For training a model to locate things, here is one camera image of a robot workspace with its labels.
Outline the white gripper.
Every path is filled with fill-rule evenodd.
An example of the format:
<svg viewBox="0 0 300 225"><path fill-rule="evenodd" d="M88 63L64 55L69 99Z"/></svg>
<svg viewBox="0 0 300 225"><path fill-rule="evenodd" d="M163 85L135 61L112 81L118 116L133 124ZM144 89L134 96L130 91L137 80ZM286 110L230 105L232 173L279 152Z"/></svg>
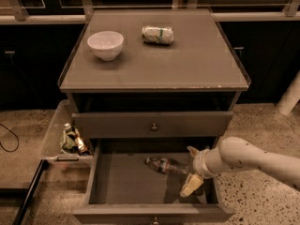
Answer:
<svg viewBox="0 0 300 225"><path fill-rule="evenodd" d="M210 178L210 171L205 162L205 156L208 152L207 149L199 151L193 146L188 146L190 156L193 158L193 170L194 174L189 174L187 176L185 184L182 186L180 191L181 197L190 196L196 189L198 189L203 184L203 179Z"/></svg>

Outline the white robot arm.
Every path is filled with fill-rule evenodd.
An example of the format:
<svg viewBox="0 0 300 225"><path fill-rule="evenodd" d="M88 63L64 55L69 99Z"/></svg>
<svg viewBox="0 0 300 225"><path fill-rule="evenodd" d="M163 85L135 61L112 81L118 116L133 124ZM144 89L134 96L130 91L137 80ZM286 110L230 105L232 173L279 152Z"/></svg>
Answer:
<svg viewBox="0 0 300 225"><path fill-rule="evenodd" d="M286 122L299 102L299 87L299 74L296 74L274 110L255 118L255 125L251 127L258 128L263 134L266 131L265 125L275 118ZM300 190L299 157L265 151L239 137L227 137L211 150L198 151L192 146L187 149L192 157L194 173L187 177L182 187L183 197L189 196L204 179L210 179L219 173L237 173L247 170L260 171L295 190Z"/></svg>

